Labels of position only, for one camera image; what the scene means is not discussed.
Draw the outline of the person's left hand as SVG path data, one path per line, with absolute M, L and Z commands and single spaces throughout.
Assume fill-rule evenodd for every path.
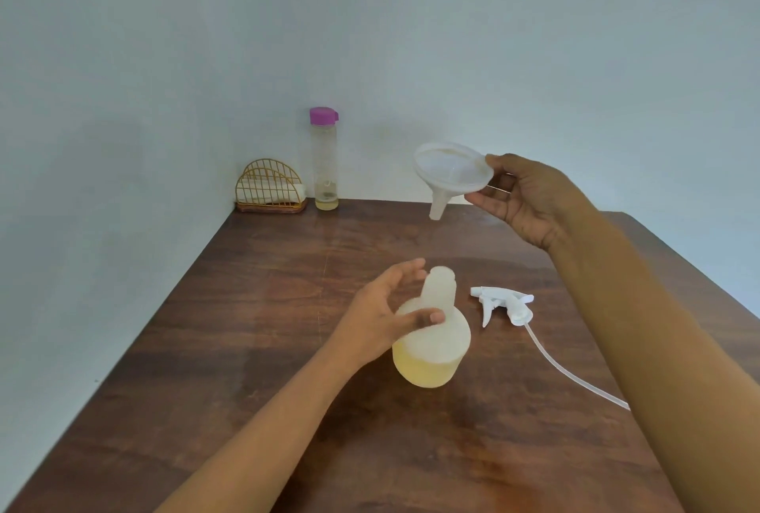
M 388 304 L 399 287 L 427 278 L 425 260 L 417 258 L 392 265 L 361 288 L 328 340 L 351 374 L 376 360 L 403 336 L 397 333 L 397 314 Z

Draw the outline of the person's right hand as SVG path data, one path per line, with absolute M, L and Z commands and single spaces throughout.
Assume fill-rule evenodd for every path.
M 526 177 L 494 175 L 466 201 L 506 222 L 524 241 L 553 255 L 603 220 L 587 196 L 562 171 L 542 162 Z

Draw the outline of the translucent white plastic funnel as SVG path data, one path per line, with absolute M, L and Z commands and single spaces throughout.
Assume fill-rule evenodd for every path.
M 413 166 L 432 191 L 434 221 L 441 220 L 452 198 L 484 189 L 494 176 L 482 153 L 458 143 L 423 143 L 413 153 Z

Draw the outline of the person's right forearm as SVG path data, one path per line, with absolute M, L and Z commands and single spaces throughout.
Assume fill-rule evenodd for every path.
M 687 513 L 760 513 L 760 384 L 594 207 L 548 248 Z

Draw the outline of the person's left forearm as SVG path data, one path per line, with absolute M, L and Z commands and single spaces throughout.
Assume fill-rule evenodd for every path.
M 330 340 L 154 513 L 269 513 L 338 393 L 378 356 Z

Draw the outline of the translucent spray bottle yellow liquid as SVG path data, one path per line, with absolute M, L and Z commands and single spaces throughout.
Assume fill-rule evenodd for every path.
M 470 347 L 470 325 L 454 304 L 456 292 L 454 271 L 434 267 L 424 281 L 421 294 L 397 309 L 398 315 L 421 308 L 438 308 L 445 314 L 442 324 L 413 331 L 391 348 L 396 370 L 417 387 L 438 388 L 449 382 Z

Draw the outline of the white spray trigger with tube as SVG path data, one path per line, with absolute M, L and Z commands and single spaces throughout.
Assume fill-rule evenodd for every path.
M 602 389 L 595 387 L 594 385 L 579 378 L 577 375 L 569 372 L 566 368 L 558 364 L 551 355 L 548 354 L 530 326 L 530 323 L 534 318 L 534 313 L 530 310 L 529 304 L 534 301 L 534 295 L 520 293 L 513 289 L 481 286 L 471 287 L 470 296 L 477 298 L 482 307 L 483 328 L 489 325 L 492 314 L 497 308 L 504 308 L 510 323 L 516 327 L 523 327 L 527 331 L 528 336 L 537 347 L 538 351 L 558 372 L 573 381 L 575 384 L 578 384 L 586 390 L 590 391 L 591 393 L 594 393 L 599 397 L 602 397 L 603 399 L 614 403 L 618 407 L 622 407 L 623 409 L 630 411 L 630 406 L 627 402 L 614 396 L 613 394 L 607 393 Z

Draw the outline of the clear bottle with purple cap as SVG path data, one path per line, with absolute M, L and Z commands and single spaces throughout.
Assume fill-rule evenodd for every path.
M 337 122 L 339 114 L 328 106 L 309 109 L 315 206 L 332 211 L 339 205 L 337 193 Z

